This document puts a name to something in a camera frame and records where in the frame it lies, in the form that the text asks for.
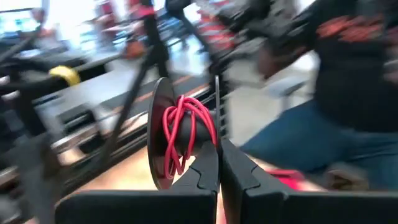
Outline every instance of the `window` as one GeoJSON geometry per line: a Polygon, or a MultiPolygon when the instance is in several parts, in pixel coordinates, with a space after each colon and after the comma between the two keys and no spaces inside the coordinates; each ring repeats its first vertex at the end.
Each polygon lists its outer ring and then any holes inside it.
{"type": "Polygon", "coordinates": [[[1,0],[0,11],[42,7],[42,0],[1,0]]]}
{"type": "Polygon", "coordinates": [[[165,0],[153,0],[152,2],[154,4],[155,11],[164,8],[165,0]]]}
{"type": "Polygon", "coordinates": [[[4,12],[0,13],[1,33],[17,31],[30,32],[37,27],[37,23],[32,19],[30,11],[4,12]]]}

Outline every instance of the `yellow object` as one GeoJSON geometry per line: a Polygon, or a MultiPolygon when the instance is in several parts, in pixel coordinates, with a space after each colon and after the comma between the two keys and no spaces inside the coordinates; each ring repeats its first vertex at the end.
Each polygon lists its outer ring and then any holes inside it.
{"type": "Polygon", "coordinates": [[[50,75],[63,78],[69,86],[77,85],[80,83],[79,74],[72,68],[66,66],[57,66],[49,71],[50,75]]]}

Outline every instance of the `orange graphic on shirt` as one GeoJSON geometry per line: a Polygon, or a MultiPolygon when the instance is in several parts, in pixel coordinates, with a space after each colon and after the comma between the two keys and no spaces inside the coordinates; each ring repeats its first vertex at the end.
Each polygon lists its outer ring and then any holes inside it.
{"type": "Polygon", "coordinates": [[[345,42],[365,42],[381,33],[381,21],[382,16],[371,19],[362,16],[349,19],[348,16],[341,16],[320,25],[317,34],[323,39],[337,35],[339,40],[345,42]]]}

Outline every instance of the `red wire coil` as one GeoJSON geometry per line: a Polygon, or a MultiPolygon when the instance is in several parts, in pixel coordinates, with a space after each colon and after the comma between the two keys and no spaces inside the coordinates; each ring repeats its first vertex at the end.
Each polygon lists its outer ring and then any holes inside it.
{"type": "Polygon", "coordinates": [[[178,175],[182,175],[184,172],[185,162],[190,158],[195,143],[197,116],[203,121],[206,128],[209,130],[212,143],[217,145],[217,133],[213,118],[211,117],[209,110],[197,99],[192,97],[186,98],[181,95],[177,98],[177,106],[168,107],[163,114],[163,130],[168,142],[164,159],[164,172],[168,179],[173,179],[176,171],[178,175]],[[191,111],[191,135],[188,149],[182,156],[182,162],[180,164],[180,156],[178,156],[174,144],[180,122],[185,112],[188,110],[191,111]]]}

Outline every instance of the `blue jeans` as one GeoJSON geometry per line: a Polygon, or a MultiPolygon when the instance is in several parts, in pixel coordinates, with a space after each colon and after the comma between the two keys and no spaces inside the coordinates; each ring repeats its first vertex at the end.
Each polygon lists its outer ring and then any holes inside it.
{"type": "Polygon", "coordinates": [[[323,117],[313,101],[283,112],[241,149],[301,172],[344,161],[365,170],[372,189],[398,190],[398,133],[343,128],[323,117]]]}

